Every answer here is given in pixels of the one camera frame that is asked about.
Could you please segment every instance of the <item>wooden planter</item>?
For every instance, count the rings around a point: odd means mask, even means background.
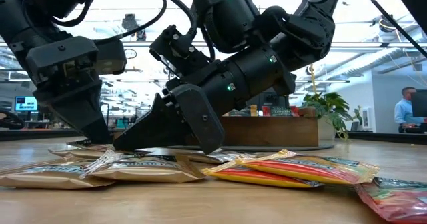
[[[318,147],[318,122],[313,109],[298,113],[305,117],[221,117],[226,131],[223,146]],[[115,138],[123,131],[117,130]],[[188,139],[187,145],[198,145]]]

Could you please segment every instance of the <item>potted plant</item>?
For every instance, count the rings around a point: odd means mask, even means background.
[[[336,92],[324,95],[322,93],[306,95],[302,107],[314,107],[316,109],[320,140],[331,140],[335,138],[336,133],[341,139],[347,140],[348,131],[344,122],[357,119],[362,124],[360,107],[354,109],[354,116],[351,116],[348,113],[348,103]]]

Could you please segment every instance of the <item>yellow snack bag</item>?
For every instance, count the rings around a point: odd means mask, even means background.
[[[241,157],[236,162],[258,171],[334,184],[369,183],[379,171],[377,166],[359,161],[300,155],[288,150],[260,158]]]
[[[89,174],[92,177],[151,183],[185,183],[205,175],[183,155],[155,155],[122,159]]]
[[[301,179],[284,177],[281,175],[256,171],[238,165],[235,161],[224,163],[214,168],[206,168],[203,173],[218,179],[237,181],[242,183],[253,183],[259,185],[269,185],[274,187],[294,187],[310,188],[319,187],[322,184],[315,181],[305,181]]]
[[[76,157],[34,163],[0,171],[0,186],[40,189],[84,189],[101,187],[115,181],[80,176],[91,161]]]

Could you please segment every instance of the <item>bag label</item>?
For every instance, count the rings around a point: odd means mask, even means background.
[[[299,179],[299,178],[294,178],[296,181],[299,181],[300,183],[304,183],[304,184],[307,184],[307,185],[309,185],[310,187],[319,187],[319,186],[321,186],[322,184],[320,184],[320,183],[318,183],[318,182],[316,182],[316,181],[306,181],[306,180],[302,180],[302,179]]]
[[[83,168],[77,165],[34,167],[34,168],[24,170],[25,173],[41,173],[45,171],[55,171],[55,172],[72,173],[72,174],[79,174],[79,175],[85,173]]]
[[[135,157],[155,157],[155,158],[162,159],[165,161],[172,161],[172,162],[177,161],[176,157],[173,155],[151,155],[151,154],[148,154],[148,155],[140,155],[140,156],[135,156]]]
[[[403,181],[389,178],[376,177],[375,184],[379,188],[393,189],[393,188],[427,188],[427,183],[417,181]]]
[[[243,167],[243,166],[232,167],[230,169],[233,171],[251,171],[252,170],[249,167]]]
[[[351,167],[357,167],[360,163],[359,161],[350,161],[350,160],[345,160],[345,159],[336,158],[336,157],[322,157],[322,159],[325,161],[330,161],[333,163],[343,164]]]
[[[175,165],[169,163],[162,163],[160,161],[139,161],[139,162],[121,162],[118,165],[125,165],[126,167],[172,167],[176,168]]]
[[[282,162],[282,163],[305,165],[305,166],[316,167],[316,168],[325,169],[325,170],[333,170],[334,169],[331,166],[321,165],[321,164],[315,163],[313,161],[295,160],[295,159],[287,159],[287,158],[278,158],[278,159],[274,159],[274,160]]]

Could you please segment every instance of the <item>green indicator light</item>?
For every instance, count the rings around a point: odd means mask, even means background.
[[[274,55],[272,55],[269,59],[268,59],[268,61],[269,62],[271,62],[271,63],[275,63],[276,61],[278,61],[277,60],[277,58],[274,56]]]
[[[228,84],[228,86],[227,86],[227,90],[228,90],[228,91],[233,91],[235,88],[236,88],[236,86],[234,86],[234,84],[233,84],[233,83],[230,83],[230,84]]]

